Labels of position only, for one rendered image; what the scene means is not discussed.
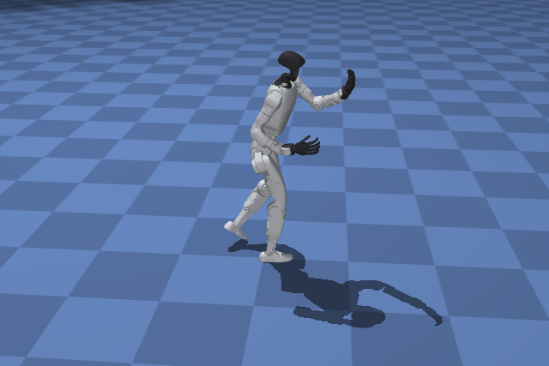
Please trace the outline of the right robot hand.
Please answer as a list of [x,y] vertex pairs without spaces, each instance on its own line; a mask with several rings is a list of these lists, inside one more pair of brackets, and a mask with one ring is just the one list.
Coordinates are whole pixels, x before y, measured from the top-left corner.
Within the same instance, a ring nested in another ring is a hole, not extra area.
[[[320,144],[320,141],[315,145],[311,145],[311,144],[317,142],[318,138],[316,138],[314,141],[310,141],[310,142],[307,142],[307,143],[304,142],[307,139],[309,139],[310,137],[311,137],[310,135],[307,135],[301,142],[297,142],[295,145],[293,143],[290,143],[290,144],[284,144],[282,147],[284,147],[284,148],[290,147],[290,149],[291,149],[291,154],[290,155],[294,155],[295,153],[297,153],[299,155],[314,155],[314,154],[317,154],[319,152],[319,148],[320,148],[320,146],[318,146]],[[310,145],[310,146],[308,146],[308,145]],[[308,149],[308,148],[310,148],[310,149]]]

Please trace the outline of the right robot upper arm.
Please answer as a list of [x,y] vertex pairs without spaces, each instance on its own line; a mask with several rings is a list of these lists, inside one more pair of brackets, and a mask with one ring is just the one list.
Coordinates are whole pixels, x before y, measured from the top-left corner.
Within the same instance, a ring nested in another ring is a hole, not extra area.
[[264,100],[263,107],[256,118],[256,121],[251,127],[250,136],[253,129],[260,129],[265,134],[265,131],[262,127],[269,122],[273,114],[280,108],[282,98],[283,96],[276,91],[273,91],[267,96],[267,98]]

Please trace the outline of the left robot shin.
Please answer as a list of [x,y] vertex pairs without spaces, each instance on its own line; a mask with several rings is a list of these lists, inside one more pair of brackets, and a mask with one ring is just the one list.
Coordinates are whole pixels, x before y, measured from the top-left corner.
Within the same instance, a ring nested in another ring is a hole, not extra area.
[[[264,180],[264,179],[263,179]],[[263,181],[261,180],[261,181]],[[260,181],[260,182],[261,182]],[[259,183],[260,183],[259,182]],[[258,183],[258,184],[259,184]],[[258,185],[257,185],[258,186]],[[234,220],[233,223],[236,223],[235,225],[240,228],[241,225],[253,214],[256,213],[262,205],[268,200],[270,196],[264,196],[261,195],[258,190],[257,186],[251,191],[247,201],[244,203],[244,207],[238,217]],[[241,224],[241,225],[240,225]]]

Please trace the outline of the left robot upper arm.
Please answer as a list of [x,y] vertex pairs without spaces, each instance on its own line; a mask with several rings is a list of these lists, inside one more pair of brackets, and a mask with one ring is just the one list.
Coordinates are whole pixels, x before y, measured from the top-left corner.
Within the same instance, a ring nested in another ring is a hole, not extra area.
[[315,96],[299,77],[297,77],[295,82],[297,84],[297,95],[308,102],[312,106],[313,110],[320,111],[324,107],[323,97]]

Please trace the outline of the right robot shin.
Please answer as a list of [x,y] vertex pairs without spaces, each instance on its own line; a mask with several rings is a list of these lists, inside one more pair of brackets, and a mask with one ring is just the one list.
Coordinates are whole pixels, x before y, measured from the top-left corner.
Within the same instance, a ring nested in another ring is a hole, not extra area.
[[280,238],[281,231],[284,225],[286,213],[287,209],[283,213],[282,210],[277,206],[273,206],[268,210],[268,222],[266,230],[266,235],[268,236],[267,255],[274,254],[276,244]]

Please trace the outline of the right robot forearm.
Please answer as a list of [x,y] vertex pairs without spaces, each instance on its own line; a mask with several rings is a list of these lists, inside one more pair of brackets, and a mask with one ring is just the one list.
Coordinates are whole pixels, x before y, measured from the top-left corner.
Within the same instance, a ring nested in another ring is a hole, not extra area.
[[274,140],[270,135],[265,135],[260,129],[253,129],[251,136],[259,145],[266,147],[277,155],[288,156],[291,154],[290,147],[282,147],[283,143]]

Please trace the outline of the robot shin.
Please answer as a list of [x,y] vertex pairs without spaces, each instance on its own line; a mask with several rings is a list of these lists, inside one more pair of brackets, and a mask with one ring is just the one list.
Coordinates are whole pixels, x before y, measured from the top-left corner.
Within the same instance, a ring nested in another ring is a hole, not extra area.
[[268,210],[268,222],[266,230],[266,235],[268,236],[267,255],[274,254],[276,244],[280,238],[281,231],[284,225],[286,213],[287,209],[283,213],[282,210],[277,206],[273,206]]
[[[263,179],[264,180],[264,179]],[[261,180],[261,181],[263,181]],[[261,182],[260,181],[260,182]],[[259,182],[259,183],[260,183]],[[258,183],[258,184],[259,184]],[[258,185],[257,185],[258,186]],[[247,201],[244,203],[244,207],[238,217],[234,220],[233,223],[236,223],[235,225],[240,228],[241,225],[253,214],[256,213],[262,205],[268,200],[270,196],[264,196],[261,195],[258,190],[257,186],[251,191]],[[240,225],[241,224],[241,225]]]

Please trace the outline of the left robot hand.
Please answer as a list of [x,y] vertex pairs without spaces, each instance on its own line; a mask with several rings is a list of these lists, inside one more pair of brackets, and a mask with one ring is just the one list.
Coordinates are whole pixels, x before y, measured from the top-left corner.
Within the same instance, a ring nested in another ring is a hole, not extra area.
[[342,96],[341,99],[347,99],[347,97],[351,94],[352,90],[355,87],[355,74],[351,69],[347,70],[348,73],[348,80],[345,86],[342,86]]

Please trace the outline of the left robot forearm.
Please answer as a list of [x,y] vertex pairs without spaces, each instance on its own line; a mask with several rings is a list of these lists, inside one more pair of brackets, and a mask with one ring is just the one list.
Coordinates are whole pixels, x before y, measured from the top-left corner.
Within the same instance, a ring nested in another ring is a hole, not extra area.
[[[344,99],[341,99],[341,96],[342,96],[341,89],[338,92],[335,92],[333,94],[322,96],[323,97],[323,105],[325,107],[329,108],[333,105],[340,104],[344,100]],[[349,96],[347,97],[347,99],[348,98],[349,98]]]

